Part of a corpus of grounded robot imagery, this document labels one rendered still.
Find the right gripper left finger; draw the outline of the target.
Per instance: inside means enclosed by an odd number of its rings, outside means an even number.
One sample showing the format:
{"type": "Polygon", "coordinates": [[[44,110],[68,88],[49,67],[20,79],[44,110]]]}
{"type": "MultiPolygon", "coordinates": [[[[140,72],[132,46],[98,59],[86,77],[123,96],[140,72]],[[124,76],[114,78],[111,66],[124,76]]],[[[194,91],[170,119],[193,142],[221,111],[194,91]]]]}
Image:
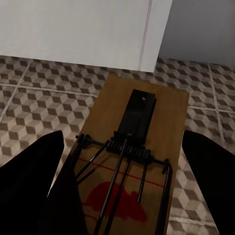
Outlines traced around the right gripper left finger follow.
{"type": "Polygon", "coordinates": [[[59,130],[0,168],[0,235],[34,235],[63,150],[59,130]]]}

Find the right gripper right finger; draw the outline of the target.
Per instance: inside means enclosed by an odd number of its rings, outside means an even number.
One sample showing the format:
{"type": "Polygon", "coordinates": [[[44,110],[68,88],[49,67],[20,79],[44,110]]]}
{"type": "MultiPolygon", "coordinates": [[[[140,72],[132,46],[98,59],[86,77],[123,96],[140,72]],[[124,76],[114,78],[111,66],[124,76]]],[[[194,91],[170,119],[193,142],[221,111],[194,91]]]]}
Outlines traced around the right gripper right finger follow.
{"type": "Polygon", "coordinates": [[[189,130],[182,148],[220,235],[235,235],[235,155],[189,130]]]}

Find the mousetrap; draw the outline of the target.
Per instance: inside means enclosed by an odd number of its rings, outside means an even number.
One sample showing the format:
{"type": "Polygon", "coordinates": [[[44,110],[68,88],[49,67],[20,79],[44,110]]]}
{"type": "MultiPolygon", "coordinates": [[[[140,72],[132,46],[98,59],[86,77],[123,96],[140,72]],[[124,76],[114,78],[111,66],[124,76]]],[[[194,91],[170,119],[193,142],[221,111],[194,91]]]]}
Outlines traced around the mousetrap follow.
{"type": "Polygon", "coordinates": [[[34,235],[166,235],[188,99],[110,73],[34,235]]]}

